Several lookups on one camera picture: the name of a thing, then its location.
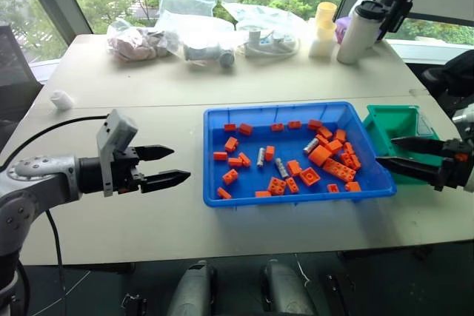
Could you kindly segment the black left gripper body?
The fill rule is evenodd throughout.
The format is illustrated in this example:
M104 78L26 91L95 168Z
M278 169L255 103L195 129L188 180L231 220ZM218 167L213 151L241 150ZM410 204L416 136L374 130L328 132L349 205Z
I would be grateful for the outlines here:
M111 170L113 176L113 191L118 194L139 191L144 193L141 184L144 175L137 166L144 157L145 147L128 147L124 152L115 151Z

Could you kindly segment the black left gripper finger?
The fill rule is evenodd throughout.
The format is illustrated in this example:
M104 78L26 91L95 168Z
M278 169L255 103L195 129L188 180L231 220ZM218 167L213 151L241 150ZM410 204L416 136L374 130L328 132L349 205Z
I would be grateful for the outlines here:
M140 183L141 193L155 192L177 186L191 176L190 172L174 169L157 175L145 176Z
M162 145L134 147L140 161L157 161L174 153L174 150Z

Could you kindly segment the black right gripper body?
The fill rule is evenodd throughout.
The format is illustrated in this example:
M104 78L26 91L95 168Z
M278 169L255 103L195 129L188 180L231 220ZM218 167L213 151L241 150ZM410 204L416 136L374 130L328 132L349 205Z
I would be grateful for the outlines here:
M464 187L468 179L468 143L458 139L439 141L436 155L443 158L433 184L442 191L445 187Z

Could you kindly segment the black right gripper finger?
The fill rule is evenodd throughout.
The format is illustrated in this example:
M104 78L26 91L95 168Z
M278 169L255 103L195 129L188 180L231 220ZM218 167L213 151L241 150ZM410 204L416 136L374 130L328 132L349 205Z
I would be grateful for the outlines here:
M391 143L410 152L440 155L444 141L421 136L392 138Z
M437 166L400 157L377 157L376 161L396 174L419 179L433 186L438 186L440 183Z

